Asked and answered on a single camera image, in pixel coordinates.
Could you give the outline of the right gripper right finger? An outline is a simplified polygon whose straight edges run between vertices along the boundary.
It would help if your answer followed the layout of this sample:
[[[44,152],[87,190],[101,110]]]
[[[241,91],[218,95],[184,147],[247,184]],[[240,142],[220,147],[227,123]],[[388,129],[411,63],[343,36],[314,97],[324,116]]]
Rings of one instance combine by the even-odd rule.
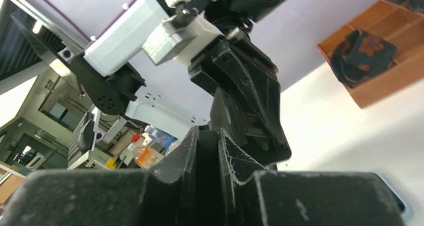
[[[227,226],[403,226],[375,173],[268,170],[218,131]]]

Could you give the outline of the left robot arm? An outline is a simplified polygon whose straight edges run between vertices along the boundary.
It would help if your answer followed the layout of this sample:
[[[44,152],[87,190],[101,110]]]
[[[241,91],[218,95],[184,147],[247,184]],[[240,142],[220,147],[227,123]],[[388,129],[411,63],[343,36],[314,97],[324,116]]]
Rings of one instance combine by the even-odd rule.
[[[133,0],[70,62],[94,105],[109,115],[157,124],[180,138],[197,121],[172,103],[155,102],[130,60],[175,60],[213,96],[210,126],[262,165],[291,157],[280,123],[278,68],[250,39],[253,24],[286,0]]]

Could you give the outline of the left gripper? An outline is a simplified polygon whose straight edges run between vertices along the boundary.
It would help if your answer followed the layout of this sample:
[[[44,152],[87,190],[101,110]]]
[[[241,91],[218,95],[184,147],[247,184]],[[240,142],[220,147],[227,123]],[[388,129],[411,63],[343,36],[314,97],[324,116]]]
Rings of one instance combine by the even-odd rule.
[[[276,65],[247,40],[215,40],[192,59],[190,81],[213,97],[211,130],[225,129],[264,166],[291,158],[280,121]]]

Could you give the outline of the black case phone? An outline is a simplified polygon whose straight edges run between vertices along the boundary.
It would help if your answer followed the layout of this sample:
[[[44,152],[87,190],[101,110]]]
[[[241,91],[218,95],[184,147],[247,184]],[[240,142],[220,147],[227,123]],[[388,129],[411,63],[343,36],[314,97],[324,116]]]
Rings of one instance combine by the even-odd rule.
[[[201,130],[196,144],[195,222],[197,226],[225,225],[216,131]]]

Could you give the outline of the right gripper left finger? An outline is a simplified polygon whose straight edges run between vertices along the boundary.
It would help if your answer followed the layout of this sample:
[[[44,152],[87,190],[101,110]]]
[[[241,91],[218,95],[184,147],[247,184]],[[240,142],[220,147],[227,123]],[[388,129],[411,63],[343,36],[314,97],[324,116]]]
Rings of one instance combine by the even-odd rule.
[[[8,201],[3,226],[193,226],[199,129],[150,169],[46,169]]]

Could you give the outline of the blue case phone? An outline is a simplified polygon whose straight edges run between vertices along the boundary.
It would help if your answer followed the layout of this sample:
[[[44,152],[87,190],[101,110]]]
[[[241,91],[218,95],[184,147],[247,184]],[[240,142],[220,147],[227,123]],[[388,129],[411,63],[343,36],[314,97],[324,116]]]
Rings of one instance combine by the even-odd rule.
[[[405,198],[400,194],[399,190],[393,184],[393,181],[388,178],[386,175],[382,174],[378,171],[372,171],[373,174],[377,175],[390,189],[392,195],[396,199],[397,206],[401,212],[402,219],[407,222],[410,221],[413,217],[413,211],[409,205],[409,203],[405,200]]]

